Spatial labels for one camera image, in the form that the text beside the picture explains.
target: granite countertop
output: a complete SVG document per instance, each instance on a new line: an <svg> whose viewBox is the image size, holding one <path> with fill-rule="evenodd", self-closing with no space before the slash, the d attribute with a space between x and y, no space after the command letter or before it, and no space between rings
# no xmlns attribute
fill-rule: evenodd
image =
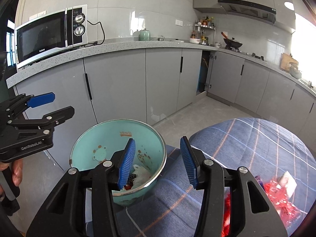
<svg viewBox="0 0 316 237"><path fill-rule="evenodd" d="M222 48L216 48L213 46L205 46L200 44L192 44L188 42L171 42L171 41L131 41L130 39L127 41L121 41L116 39L117 42L105 43L102 45L96 45L86 48L79 48L77 50L71 50L65 53L58 54L56 56L47 58L38 63L25 67L23 70L18 70L18 73L14 74L10 78L7 79L7 86L11 88L12 86L22 82L23 80L40 73L46 69L50 69L52 67L58 66L60 64L74 61L76 59L85 58L92 55L114 52L114 51L122 51L122 50L132 50L132 49L144 49L144 48L191 48L191 49L202 49L202 50L211 50L211 51L220 51L224 53L228 53L231 55L235 55L241 58L244 58L249 61L253 61L262 66L265 66L271 70L274 70L290 80L294 81L296 84L300 85L312 95L316 97L316 92L312 89L308 88L306 85L292 77L290 74L282 71L279 67L272 63L267 63L265 61L260 61L256 58L247 56L242 53L234 52L231 50L225 50Z"/></svg>

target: blue plaid tablecloth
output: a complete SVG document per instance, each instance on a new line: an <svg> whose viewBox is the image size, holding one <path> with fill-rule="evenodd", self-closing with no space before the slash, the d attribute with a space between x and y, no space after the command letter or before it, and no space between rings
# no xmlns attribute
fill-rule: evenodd
<svg viewBox="0 0 316 237"><path fill-rule="evenodd" d="M283 127L257 118L236 118L207 127L189 141L206 158L232 169L246 166L263 182L289 171L297 183L290 201L301 210L287 227L289 236L315 201L316 161L303 142ZM194 235L203 191L189 184L179 149L167 146L167 150L166 166L152 191L117 213L122 236Z"/></svg>

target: silver screw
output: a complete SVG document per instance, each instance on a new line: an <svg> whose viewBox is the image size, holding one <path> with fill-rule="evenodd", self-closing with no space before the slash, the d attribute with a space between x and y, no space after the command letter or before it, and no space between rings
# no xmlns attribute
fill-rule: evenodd
<svg viewBox="0 0 316 237"><path fill-rule="evenodd" d="M75 169L75 168L73 168L73 167L68 170L68 173L69 173L70 175L74 175L76 172L77 172L77 169Z"/></svg>
<svg viewBox="0 0 316 237"><path fill-rule="evenodd" d="M204 164L207 165L207 166L211 166L211 165L214 164L214 162L212 160L207 159L207 160L204 161Z"/></svg>
<svg viewBox="0 0 316 237"><path fill-rule="evenodd" d="M111 166L111 165L112 165L112 162L111 162L111 161L104 161L104 162L103 162L103 166L108 167L108 166Z"/></svg>
<svg viewBox="0 0 316 237"><path fill-rule="evenodd" d="M246 174L248 172L248 169L246 169L244 166L242 166L240 169L239 169L240 173L243 173L243 174Z"/></svg>

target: wooden cutting board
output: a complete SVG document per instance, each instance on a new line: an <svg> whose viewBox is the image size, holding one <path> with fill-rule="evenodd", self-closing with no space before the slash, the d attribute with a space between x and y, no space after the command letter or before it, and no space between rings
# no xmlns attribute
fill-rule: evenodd
<svg viewBox="0 0 316 237"><path fill-rule="evenodd" d="M293 59L290 55L283 53L280 68L286 72L289 72L289 70L290 70L289 65L288 65L289 62L294 62L294 63L298 64L297 60Z"/></svg>

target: microwave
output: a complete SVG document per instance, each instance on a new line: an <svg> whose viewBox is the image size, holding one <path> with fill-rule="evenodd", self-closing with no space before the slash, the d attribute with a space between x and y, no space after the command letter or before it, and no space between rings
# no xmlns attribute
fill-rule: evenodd
<svg viewBox="0 0 316 237"><path fill-rule="evenodd" d="M87 44L87 5L55 11L15 28L16 67Z"/></svg>

